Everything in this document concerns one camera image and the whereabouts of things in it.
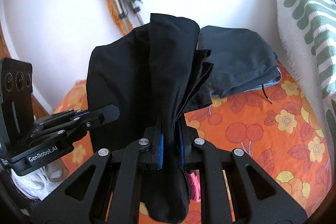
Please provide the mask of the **white gloved left hand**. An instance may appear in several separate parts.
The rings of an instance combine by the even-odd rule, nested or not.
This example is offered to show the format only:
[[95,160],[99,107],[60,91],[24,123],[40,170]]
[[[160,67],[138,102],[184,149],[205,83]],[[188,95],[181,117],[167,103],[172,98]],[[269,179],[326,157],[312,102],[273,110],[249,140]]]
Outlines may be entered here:
[[29,174],[18,176],[11,170],[14,185],[31,200],[44,200],[69,175],[61,159],[55,160]]

